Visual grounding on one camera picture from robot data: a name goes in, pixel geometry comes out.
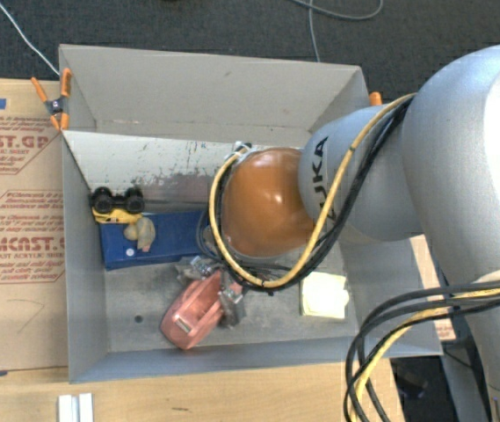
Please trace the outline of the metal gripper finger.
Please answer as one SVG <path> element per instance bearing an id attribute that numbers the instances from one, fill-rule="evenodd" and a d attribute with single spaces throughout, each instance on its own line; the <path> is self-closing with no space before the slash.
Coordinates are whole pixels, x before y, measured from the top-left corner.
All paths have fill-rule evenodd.
<path id="1" fill-rule="evenodd" d="M 214 273 L 213 261 L 207 257 L 182 258 L 175 264 L 177 279 L 181 284 L 204 280 Z"/>
<path id="2" fill-rule="evenodd" d="M 219 302 L 223 311 L 221 324 L 235 326 L 245 317 L 243 287 L 235 282 L 224 282 L 219 292 Z"/>

